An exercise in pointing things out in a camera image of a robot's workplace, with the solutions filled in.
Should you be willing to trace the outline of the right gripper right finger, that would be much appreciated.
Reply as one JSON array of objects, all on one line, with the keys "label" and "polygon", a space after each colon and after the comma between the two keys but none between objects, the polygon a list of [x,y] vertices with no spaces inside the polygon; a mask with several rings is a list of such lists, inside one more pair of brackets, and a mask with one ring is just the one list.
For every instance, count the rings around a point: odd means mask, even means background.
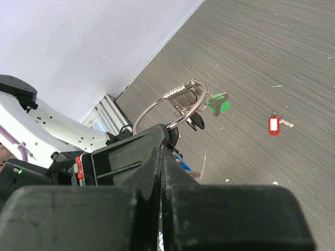
[{"label": "right gripper right finger", "polygon": [[294,194],[276,185],[201,185],[161,152],[165,250],[315,250]]}]

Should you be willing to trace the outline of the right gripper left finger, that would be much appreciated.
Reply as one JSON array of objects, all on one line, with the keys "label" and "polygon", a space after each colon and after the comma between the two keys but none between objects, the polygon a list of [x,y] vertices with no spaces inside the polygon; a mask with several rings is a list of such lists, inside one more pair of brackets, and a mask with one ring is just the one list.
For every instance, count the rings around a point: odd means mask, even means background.
[{"label": "right gripper left finger", "polygon": [[17,160],[1,172],[1,250],[157,250],[160,151],[120,186],[42,184]]}]

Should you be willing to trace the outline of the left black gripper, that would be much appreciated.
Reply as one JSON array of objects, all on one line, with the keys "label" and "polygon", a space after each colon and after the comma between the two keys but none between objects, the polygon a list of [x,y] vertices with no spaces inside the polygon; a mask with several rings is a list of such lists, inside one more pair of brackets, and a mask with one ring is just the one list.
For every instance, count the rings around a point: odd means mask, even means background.
[{"label": "left black gripper", "polygon": [[55,185],[120,185],[142,166],[154,149],[176,146],[178,128],[168,130],[158,124],[136,135],[92,152],[55,152],[47,171]]}]

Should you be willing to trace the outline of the blue tagged key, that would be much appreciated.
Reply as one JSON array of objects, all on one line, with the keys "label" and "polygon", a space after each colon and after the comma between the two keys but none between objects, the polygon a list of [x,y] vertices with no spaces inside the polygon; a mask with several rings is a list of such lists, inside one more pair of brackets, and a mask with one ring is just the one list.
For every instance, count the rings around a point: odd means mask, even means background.
[{"label": "blue tagged key", "polygon": [[191,168],[183,161],[183,155],[174,154],[175,160],[178,162],[178,164],[185,170],[185,171],[191,171]]}]

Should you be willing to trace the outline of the metal keyring with keys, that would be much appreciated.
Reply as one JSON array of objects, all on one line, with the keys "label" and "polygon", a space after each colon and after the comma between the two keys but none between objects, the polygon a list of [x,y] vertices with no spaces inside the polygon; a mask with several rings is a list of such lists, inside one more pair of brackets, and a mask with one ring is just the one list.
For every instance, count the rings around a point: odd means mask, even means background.
[{"label": "metal keyring with keys", "polygon": [[149,111],[165,100],[169,101],[169,103],[173,106],[177,116],[176,121],[166,126],[170,131],[177,128],[185,121],[193,127],[194,130],[196,130],[197,127],[201,128],[202,125],[196,124],[196,120],[192,119],[192,116],[195,113],[202,112],[209,107],[213,112],[213,116],[218,117],[221,112],[228,109],[228,99],[229,94],[227,92],[210,95],[208,87],[204,82],[198,79],[193,79],[168,91],[162,97],[154,101],[135,121],[132,132],[136,135],[138,133],[138,125],[143,118],[149,113]]}]

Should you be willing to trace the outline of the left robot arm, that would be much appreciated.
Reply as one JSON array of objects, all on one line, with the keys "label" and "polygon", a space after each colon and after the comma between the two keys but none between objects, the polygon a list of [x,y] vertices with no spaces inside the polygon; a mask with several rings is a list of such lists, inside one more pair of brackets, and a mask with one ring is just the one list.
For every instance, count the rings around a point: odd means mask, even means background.
[{"label": "left robot arm", "polygon": [[118,135],[88,128],[53,110],[29,84],[1,76],[1,143],[14,157],[2,163],[1,195],[25,186],[116,186],[163,162],[181,166],[173,153],[177,133],[163,124]]}]

